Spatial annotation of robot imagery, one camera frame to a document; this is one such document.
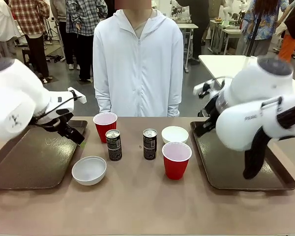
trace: plaid shirt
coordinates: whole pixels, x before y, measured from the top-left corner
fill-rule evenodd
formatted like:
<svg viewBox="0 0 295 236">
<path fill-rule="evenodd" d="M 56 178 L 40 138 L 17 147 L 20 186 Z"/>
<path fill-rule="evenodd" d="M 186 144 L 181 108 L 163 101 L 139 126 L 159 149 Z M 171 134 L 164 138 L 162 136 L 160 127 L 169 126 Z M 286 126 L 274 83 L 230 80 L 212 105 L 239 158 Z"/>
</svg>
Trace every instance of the plaid shirt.
<svg viewBox="0 0 295 236">
<path fill-rule="evenodd" d="M 104 0 L 67 0 L 66 31 L 92 36 L 99 18 L 106 16 L 107 5 Z M 81 25 L 81 31 L 78 31 L 76 24 Z"/>
<path fill-rule="evenodd" d="M 49 5 L 44 0 L 10 0 L 9 5 L 24 34 L 45 32 L 42 18 L 49 17 Z"/>
</svg>

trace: orange pants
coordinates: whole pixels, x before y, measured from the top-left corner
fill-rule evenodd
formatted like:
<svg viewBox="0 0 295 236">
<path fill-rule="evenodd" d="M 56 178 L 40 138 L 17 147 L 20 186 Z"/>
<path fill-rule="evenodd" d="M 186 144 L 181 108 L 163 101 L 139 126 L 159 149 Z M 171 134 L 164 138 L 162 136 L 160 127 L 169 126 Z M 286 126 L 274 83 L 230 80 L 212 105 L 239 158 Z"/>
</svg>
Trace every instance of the orange pants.
<svg viewBox="0 0 295 236">
<path fill-rule="evenodd" d="M 285 34 L 282 48 L 279 53 L 279 58 L 287 62 L 291 62 L 291 56 L 295 50 L 295 39 L 293 39 L 289 34 Z"/>
</svg>

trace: red plaid shirt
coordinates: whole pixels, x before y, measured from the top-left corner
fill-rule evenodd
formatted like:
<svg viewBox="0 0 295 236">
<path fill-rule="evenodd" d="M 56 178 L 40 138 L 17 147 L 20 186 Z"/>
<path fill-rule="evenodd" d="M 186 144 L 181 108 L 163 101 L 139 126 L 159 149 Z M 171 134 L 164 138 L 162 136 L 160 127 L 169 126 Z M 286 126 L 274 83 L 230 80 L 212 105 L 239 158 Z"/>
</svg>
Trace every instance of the red plaid shirt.
<svg viewBox="0 0 295 236">
<path fill-rule="evenodd" d="M 49 5 L 44 0 L 10 0 L 9 5 L 24 34 L 45 32 L 42 19 L 49 17 Z"/>
</svg>

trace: brown tabletop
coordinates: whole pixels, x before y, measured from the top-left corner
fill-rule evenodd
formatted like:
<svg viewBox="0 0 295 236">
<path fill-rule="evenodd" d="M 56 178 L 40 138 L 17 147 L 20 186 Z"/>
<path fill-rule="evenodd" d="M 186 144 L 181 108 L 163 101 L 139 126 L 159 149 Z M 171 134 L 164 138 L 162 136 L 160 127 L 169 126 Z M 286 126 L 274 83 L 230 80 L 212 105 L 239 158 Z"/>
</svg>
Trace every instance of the brown tabletop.
<svg viewBox="0 0 295 236">
<path fill-rule="evenodd" d="M 123 157 L 109 161 L 92 118 L 87 144 L 75 153 L 107 160 L 107 173 L 95 186 L 81 186 L 71 177 L 71 167 L 59 187 L 38 191 L 0 191 L 0 234 L 13 235 L 283 235 L 295 233 L 295 190 L 261 192 L 218 191 L 210 187 L 196 144 L 182 180 L 164 173 L 161 131 L 178 125 L 190 131 L 201 118 L 119 118 Z M 142 131 L 158 131 L 156 160 L 143 158 Z M 271 149 L 295 179 L 295 166 L 275 145 Z"/>
</svg>

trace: plastic cup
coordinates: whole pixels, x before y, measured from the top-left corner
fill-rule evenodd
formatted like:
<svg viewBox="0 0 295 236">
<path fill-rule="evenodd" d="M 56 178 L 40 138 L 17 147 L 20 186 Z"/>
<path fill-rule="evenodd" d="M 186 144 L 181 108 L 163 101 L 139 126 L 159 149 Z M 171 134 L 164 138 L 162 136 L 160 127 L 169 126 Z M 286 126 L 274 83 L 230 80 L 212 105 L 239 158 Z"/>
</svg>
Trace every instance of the plastic cup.
<svg viewBox="0 0 295 236">
<path fill-rule="evenodd" d="M 93 122 L 103 143 L 106 143 L 106 132 L 117 128 L 117 119 L 117 115 L 112 112 L 102 112 L 94 116 Z"/>
<path fill-rule="evenodd" d="M 191 158 L 191 148 L 184 143 L 171 142 L 163 146 L 165 173 L 170 179 L 181 179 Z"/>
</svg>

